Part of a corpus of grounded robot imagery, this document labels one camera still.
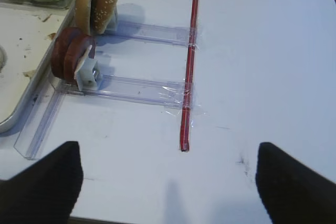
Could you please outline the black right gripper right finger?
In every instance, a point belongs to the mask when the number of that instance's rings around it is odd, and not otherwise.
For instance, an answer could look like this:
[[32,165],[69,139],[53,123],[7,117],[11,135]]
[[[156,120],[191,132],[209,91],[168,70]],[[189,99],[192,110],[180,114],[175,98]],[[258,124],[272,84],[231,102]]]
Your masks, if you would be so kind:
[[335,223],[335,183],[273,143],[259,145],[255,181],[272,223]]

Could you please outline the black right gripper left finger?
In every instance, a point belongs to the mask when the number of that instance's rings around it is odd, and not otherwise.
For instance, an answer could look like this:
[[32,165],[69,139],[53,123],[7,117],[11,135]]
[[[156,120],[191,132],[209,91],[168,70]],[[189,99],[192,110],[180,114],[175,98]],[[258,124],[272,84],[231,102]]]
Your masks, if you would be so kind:
[[65,142],[1,183],[1,223],[67,223],[82,183],[79,143]]

